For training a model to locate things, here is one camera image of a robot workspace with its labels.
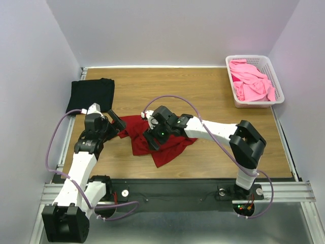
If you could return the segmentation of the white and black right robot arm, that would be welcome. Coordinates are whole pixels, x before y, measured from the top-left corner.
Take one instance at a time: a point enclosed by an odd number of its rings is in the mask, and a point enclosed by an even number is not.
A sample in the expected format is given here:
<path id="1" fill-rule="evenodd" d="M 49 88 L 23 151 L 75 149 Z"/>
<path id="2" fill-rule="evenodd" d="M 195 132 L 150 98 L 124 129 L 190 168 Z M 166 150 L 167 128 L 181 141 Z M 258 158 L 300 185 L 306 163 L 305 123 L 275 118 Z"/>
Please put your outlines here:
<path id="1" fill-rule="evenodd" d="M 148 122 L 143 136 L 150 150 L 159 150 L 171 136 L 211 140 L 221 149 L 229 146 L 232 151 L 229 156 L 239 168 L 234 194 L 239 198 L 251 194 L 257 166 L 267 143 L 250 122 L 242 120 L 238 124 L 222 124 L 190 114 L 177 116 L 165 106 L 142 112 L 141 118 Z"/>

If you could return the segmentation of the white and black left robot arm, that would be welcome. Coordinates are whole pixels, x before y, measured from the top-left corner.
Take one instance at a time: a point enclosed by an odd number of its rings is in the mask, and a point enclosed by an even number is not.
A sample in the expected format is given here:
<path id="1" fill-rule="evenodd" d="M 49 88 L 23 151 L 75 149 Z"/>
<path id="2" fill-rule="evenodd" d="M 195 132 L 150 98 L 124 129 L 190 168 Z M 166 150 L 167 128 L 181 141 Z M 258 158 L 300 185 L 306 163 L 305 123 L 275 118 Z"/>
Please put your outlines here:
<path id="1" fill-rule="evenodd" d="M 96 104 L 85 114 L 84 131 L 74 146 L 73 161 L 65 182 L 52 204 L 45 206 L 42 219 L 49 242 L 84 243 L 89 233 L 89 219 L 100 200 L 112 197 L 108 176 L 90 176 L 104 143 L 126 128 L 113 110 L 103 115 Z"/>

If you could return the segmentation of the red t-shirt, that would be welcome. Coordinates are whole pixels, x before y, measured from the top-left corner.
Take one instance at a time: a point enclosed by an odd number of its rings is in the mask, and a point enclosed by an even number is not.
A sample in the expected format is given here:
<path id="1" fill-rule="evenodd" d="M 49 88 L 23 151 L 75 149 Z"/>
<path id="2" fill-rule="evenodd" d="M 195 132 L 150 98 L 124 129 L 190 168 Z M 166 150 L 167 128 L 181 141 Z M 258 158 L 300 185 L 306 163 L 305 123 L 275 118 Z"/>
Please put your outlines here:
<path id="1" fill-rule="evenodd" d="M 148 129 L 148 122 L 142 120 L 139 115 L 122 116 L 120 119 L 126 122 L 126 128 L 119 132 L 118 136 L 131 139 L 134 156 L 151 155 L 157 168 L 171 162 L 182 154 L 187 146 L 196 142 L 195 138 L 172 135 L 165 144 L 160 146 L 159 150 L 150 150 L 148 142 L 143 136 L 143 133 Z"/>

